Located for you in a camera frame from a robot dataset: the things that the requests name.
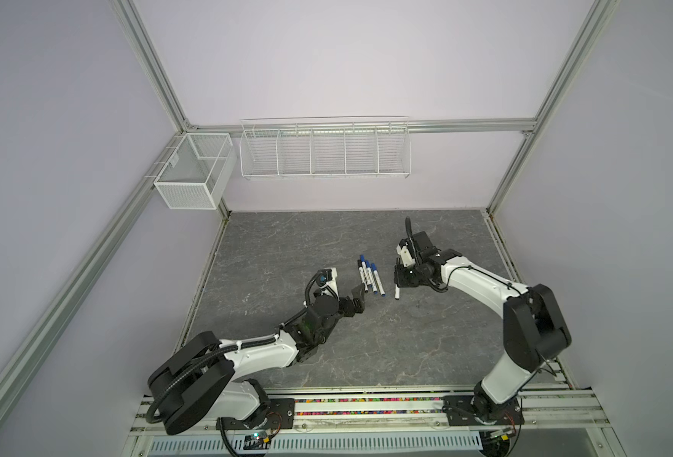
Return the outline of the blue capped white marker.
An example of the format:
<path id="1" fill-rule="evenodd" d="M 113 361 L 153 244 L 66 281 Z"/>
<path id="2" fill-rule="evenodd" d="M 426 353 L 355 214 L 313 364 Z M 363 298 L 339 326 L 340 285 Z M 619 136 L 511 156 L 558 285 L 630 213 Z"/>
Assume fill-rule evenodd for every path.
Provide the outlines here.
<path id="1" fill-rule="evenodd" d="M 367 260 L 366 260 L 366 258 L 363 254 L 360 255 L 360 261 L 363 263 L 365 273 L 368 277 L 368 282 L 370 283 L 370 288 L 374 289 L 374 282 L 372 281 L 372 276 L 370 274 L 369 264 L 368 264 L 368 262 L 367 262 Z"/>

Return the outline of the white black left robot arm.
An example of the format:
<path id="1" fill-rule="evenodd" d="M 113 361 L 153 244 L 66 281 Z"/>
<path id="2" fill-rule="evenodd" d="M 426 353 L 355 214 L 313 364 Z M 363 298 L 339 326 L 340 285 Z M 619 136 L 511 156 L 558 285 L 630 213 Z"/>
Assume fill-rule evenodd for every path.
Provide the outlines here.
<path id="1" fill-rule="evenodd" d="M 149 377 L 153 402 L 146 422 L 163 425 L 169 435 L 189 430 L 205 418 L 242 428 L 266 424 L 278 407 L 253 375 L 308 360 L 326 344 L 341 319 L 365 308 L 363 287 L 355 287 L 349 296 L 326 289 L 277 333 L 246 340 L 200 333 Z"/>

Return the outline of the white marker blue tip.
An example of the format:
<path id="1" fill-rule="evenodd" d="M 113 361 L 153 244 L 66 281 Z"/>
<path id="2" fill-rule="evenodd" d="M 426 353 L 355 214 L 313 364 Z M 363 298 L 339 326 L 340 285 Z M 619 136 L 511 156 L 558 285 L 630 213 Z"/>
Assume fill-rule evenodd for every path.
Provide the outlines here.
<path id="1" fill-rule="evenodd" d="M 374 292 L 374 294 L 380 295 L 381 294 L 380 288 L 376 281 L 376 277 L 374 276 L 374 271 L 372 270 L 372 264 L 368 260 L 365 261 L 364 268 L 366 270 L 367 280 L 369 284 L 372 286 L 372 291 Z"/>

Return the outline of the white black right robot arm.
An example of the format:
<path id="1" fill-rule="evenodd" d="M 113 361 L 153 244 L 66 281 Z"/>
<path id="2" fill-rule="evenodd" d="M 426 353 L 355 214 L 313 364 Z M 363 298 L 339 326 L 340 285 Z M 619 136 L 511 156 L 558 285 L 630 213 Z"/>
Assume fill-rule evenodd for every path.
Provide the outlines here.
<path id="1" fill-rule="evenodd" d="M 458 289 L 502 319 L 503 353 L 475 386 L 471 407 L 462 411 L 493 425 L 517 411 L 522 388 L 572 344 L 555 294 L 545 285 L 527 286 L 489 272 L 454 249 L 439 249 L 426 232 L 413 232 L 410 220 L 406 234 L 396 248 L 399 289 Z"/>

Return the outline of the white marker blue end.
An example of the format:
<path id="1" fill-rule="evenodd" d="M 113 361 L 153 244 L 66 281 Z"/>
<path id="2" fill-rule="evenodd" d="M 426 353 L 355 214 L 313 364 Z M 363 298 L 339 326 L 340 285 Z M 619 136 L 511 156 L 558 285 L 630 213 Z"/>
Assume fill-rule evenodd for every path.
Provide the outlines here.
<path id="1" fill-rule="evenodd" d="M 386 296 L 386 291 L 384 289 L 381 278 L 379 276 L 379 272 L 376 268 L 376 264 L 374 264 L 374 263 L 370 264 L 370 272 L 372 272 L 372 282 L 374 283 L 374 290 L 381 297 L 385 297 Z"/>

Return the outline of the white marker black tip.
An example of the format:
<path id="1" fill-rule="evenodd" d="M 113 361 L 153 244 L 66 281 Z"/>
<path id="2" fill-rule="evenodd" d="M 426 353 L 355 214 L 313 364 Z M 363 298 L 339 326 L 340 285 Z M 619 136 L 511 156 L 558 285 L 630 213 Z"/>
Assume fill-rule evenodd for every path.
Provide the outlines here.
<path id="1" fill-rule="evenodd" d="M 368 277 L 365 273 L 363 263 L 360 260 L 357 260 L 356 264 L 357 264 L 357 268 L 358 268 L 358 272 L 359 272 L 362 287 L 363 287 L 365 292 L 369 292 L 370 291 L 370 283 L 368 282 Z"/>

